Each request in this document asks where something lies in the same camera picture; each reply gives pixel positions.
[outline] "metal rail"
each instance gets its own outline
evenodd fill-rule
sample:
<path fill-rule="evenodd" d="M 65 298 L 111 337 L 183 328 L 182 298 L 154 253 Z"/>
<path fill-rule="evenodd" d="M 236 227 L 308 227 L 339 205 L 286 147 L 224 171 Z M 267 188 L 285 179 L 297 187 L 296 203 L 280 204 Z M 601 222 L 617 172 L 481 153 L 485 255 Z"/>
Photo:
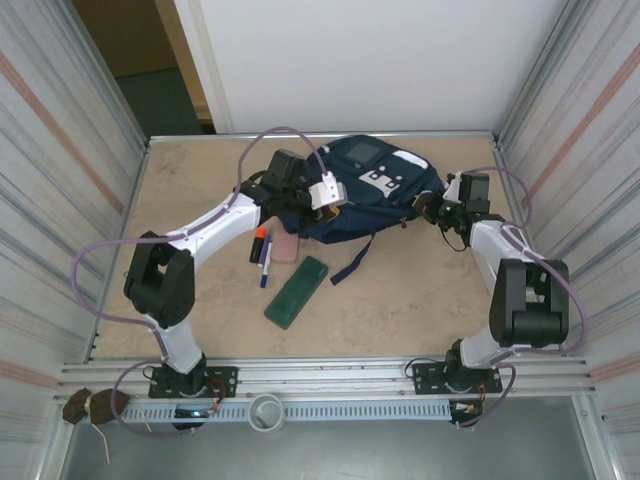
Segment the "metal rail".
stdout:
<path fill-rule="evenodd" d="M 431 130 L 415 132 L 324 132 L 305 133 L 309 138 L 334 138 L 346 135 L 372 135 L 378 138 L 486 138 L 493 139 L 493 133 L 489 130 Z M 193 141 L 218 141 L 218 140 L 253 140 L 257 133 L 229 133 L 220 135 L 155 135 L 149 140 L 153 146 L 163 142 L 193 142 Z M 265 138 L 298 138 L 290 133 L 274 133 Z"/>
<path fill-rule="evenodd" d="M 273 393 L 286 401 L 389 400 L 415 398 L 413 381 L 404 376 L 404 366 L 412 357 L 363 358 L 212 358 L 213 366 L 237 366 L 238 385 L 235 399 L 244 401 L 259 393 Z M 66 365 L 62 370 L 55 401 L 65 403 L 77 390 L 112 388 L 120 374 L 141 359 L 97 359 L 86 365 Z M 511 393 L 519 397 L 592 395 L 595 389 L 587 365 L 580 357 L 514 358 L 517 375 Z M 509 369 L 501 370 L 503 382 Z M 158 403 L 149 399 L 149 381 L 142 371 L 131 372 L 120 386 L 138 402 Z M 434 395 L 431 399 L 456 399 L 464 395 Z M 193 403 L 193 399 L 172 400 Z"/>

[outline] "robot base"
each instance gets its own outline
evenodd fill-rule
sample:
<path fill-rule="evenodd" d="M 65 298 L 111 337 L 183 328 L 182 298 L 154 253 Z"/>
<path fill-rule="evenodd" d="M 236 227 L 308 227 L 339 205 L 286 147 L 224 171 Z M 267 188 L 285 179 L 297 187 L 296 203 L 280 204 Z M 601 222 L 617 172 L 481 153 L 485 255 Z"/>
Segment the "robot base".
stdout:
<path fill-rule="evenodd" d="M 451 346 L 444 362 L 413 365 L 416 395 L 479 394 L 480 385 L 484 385 L 485 393 L 502 392 L 497 369 L 468 368 L 462 364 L 461 343 L 462 340 L 458 340 Z"/>
<path fill-rule="evenodd" d="M 220 392 L 220 382 L 224 383 L 224 392 Z M 236 396 L 238 385 L 237 367 L 208 367 L 202 360 L 189 374 L 178 373 L 168 365 L 153 369 L 149 385 L 149 398 L 224 398 Z"/>

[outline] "doorway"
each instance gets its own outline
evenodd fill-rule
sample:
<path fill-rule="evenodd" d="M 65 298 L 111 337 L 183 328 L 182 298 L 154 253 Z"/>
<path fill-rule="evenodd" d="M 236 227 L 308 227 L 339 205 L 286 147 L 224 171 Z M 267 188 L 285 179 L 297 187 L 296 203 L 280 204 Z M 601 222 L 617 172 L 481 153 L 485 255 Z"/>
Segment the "doorway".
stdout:
<path fill-rule="evenodd" d="M 173 0 L 72 0 L 145 136 L 215 134 Z"/>

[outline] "backpack strap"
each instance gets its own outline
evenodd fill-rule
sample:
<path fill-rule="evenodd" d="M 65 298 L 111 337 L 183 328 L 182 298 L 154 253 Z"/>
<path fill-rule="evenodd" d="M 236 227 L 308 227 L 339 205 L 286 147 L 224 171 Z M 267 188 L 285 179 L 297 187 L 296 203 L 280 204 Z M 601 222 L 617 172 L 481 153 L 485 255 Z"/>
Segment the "backpack strap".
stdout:
<path fill-rule="evenodd" d="M 369 239 L 369 242 L 367 242 L 367 244 L 364 246 L 364 248 L 362 250 L 360 250 L 360 252 L 358 253 L 358 255 L 356 255 L 356 257 L 353 259 L 353 261 L 349 265 L 347 265 L 346 267 L 344 267 L 342 270 L 340 270 L 338 273 L 336 273 L 335 275 L 333 275 L 331 277 L 331 283 L 333 285 L 337 285 L 338 283 L 340 283 L 342 280 L 344 280 L 349 275 L 351 275 L 356 268 L 358 268 L 360 266 L 360 262 L 362 262 L 362 259 L 364 258 L 364 256 L 369 251 L 369 247 L 371 246 L 371 242 L 373 241 L 375 236 L 376 236 L 376 234 L 372 233 L 371 234 L 371 238 Z"/>

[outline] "green pencil case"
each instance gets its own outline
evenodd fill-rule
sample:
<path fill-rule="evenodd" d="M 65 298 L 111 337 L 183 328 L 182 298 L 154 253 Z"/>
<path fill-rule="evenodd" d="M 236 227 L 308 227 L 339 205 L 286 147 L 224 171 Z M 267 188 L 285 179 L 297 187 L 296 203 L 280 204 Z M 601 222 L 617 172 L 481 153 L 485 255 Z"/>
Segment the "green pencil case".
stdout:
<path fill-rule="evenodd" d="M 327 276 L 329 268 L 313 257 L 305 258 L 264 311 L 283 330 L 289 328 Z"/>

